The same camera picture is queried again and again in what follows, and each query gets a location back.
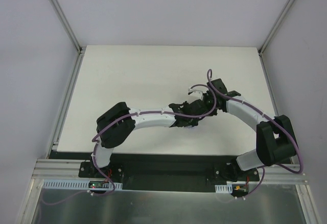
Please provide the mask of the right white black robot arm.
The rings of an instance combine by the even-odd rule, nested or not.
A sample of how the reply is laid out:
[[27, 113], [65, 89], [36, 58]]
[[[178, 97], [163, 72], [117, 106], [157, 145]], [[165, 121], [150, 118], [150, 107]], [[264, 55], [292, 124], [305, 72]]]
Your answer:
[[242, 180], [248, 171], [254, 168], [279, 165], [292, 173], [300, 174], [300, 169], [292, 170], [282, 161], [295, 155], [299, 156], [293, 127], [285, 115], [270, 117], [236, 91], [228, 92], [221, 79], [208, 79], [207, 85], [215, 92], [217, 104], [215, 110], [229, 113], [247, 124], [256, 133], [255, 149], [236, 157], [227, 167], [227, 172], [235, 180]]

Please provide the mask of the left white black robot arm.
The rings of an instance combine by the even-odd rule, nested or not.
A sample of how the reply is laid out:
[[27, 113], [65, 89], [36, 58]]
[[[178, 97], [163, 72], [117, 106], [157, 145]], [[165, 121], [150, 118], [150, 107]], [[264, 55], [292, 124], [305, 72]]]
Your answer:
[[171, 103], [166, 107], [144, 110], [129, 108], [125, 102], [119, 102], [96, 120], [97, 135], [93, 142], [96, 148], [91, 154], [93, 163], [90, 171], [96, 177], [104, 177], [113, 149], [121, 145], [135, 130], [150, 127], [194, 127], [205, 117], [206, 108], [198, 100], [192, 103]]

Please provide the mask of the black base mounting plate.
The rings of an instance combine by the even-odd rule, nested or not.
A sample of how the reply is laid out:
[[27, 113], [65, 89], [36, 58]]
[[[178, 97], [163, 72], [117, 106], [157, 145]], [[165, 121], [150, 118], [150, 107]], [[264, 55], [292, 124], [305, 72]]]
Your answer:
[[90, 153], [60, 153], [52, 151], [50, 159], [82, 160], [80, 178], [91, 178], [89, 188], [104, 193], [112, 184], [121, 184], [124, 190], [214, 192], [215, 187], [234, 182], [242, 193], [260, 182], [257, 169], [240, 172], [232, 167], [234, 156], [210, 155], [111, 155], [110, 163], [97, 170]]

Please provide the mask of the right aluminium frame post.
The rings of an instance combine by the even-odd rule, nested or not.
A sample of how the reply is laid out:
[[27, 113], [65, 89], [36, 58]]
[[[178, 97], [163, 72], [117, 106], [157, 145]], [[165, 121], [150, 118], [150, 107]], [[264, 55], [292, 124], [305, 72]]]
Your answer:
[[296, 1], [297, 0], [287, 0], [286, 3], [284, 4], [281, 12], [279, 13], [279, 15], [278, 15], [277, 19], [275, 20], [274, 24], [272, 25], [267, 37], [265, 38], [265, 40], [263, 42], [263, 44], [258, 49], [258, 54], [259, 54], [260, 57], [263, 55], [263, 53], [265, 52], [265, 50], [269, 46], [270, 42], [272, 41], [275, 34], [277, 33], [277, 31], [281, 27], [283, 21], [288, 16], [288, 13], [290, 12], [291, 8], [293, 7], [293, 5], [295, 4]]

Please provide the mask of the aluminium frame post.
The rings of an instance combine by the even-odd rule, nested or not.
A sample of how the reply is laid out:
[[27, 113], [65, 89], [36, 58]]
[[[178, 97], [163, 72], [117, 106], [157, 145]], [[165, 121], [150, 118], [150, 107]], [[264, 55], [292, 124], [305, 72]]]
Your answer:
[[283, 21], [288, 16], [288, 13], [290, 12], [291, 8], [293, 7], [293, 5], [295, 4], [296, 1], [297, 0], [287, 0], [286, 3], [284, 4], [281, 12], [279, 13], [279, 15], [278, 15], [277, 19], [275, 20], [274, 24], [272, 25], [267, 37], [265, 38], [265, 40], [263, 42], [263, 44], [258, 49], [258, 54], [259, 54], [260, 57], [263, 55], [263, 53], [265, 52], [265, 50], [269, 46], [270, 42], [272, 41], [275, 34], [277, 33], [277, 31], [281, 27]]
[[71, 25], [69, 24], [59, 1], [58, 0], [49, 0], [49, 1], [50, 1], [51, 6], [53, 7], [54, 12], [57, 15], [59, 22], [63, 26], [70, 42], [74, 46], [74, 49], [77, 51], [77, 53], [80, 54], [83, 50], [83, 47], [80, 44], [80, 42], [78, 41], [76, 34], [74, 33]]

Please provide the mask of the right aluminium extrusion rail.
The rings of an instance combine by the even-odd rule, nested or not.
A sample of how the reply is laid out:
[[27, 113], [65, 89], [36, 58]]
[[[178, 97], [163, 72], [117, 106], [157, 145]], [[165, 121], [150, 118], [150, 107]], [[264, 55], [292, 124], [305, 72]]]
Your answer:
[[294, 174], [280, 166], [265, 168], [263, 184], [266, 185], [308, 185], [309, 179], [305, 173]]

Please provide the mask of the aluminium extrusion rail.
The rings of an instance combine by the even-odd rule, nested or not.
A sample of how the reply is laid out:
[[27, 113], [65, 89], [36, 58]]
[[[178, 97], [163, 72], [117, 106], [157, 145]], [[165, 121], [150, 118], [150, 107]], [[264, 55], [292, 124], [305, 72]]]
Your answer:
[[38, 159], [33, 178], [77, 178], [84, 160]]
[[263, 184], [266, 185], [308, 185], [309, 179], [305, 173], [294, 174], [280, 166], [265, 168]]

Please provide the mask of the left aluminium frame post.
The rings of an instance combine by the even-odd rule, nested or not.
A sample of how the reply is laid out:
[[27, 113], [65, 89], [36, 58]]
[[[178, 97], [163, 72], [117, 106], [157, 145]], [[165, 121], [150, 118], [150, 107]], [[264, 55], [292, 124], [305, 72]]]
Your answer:
[[63, 26], [70, 42], [74, 46], [74, 49], [77, 51], [77, 53], [80, 54], [83, 50], [83, 47], [80, 44], [80, 42], [78, 41], [76, 34], [74, 33], [71, 25], [69, 24], [59, 1], [58, 0], [49, 0], [49, 1], [50, 1], [51, 6], [53, 7], [54, 12], [57, 15], [59, 22]]

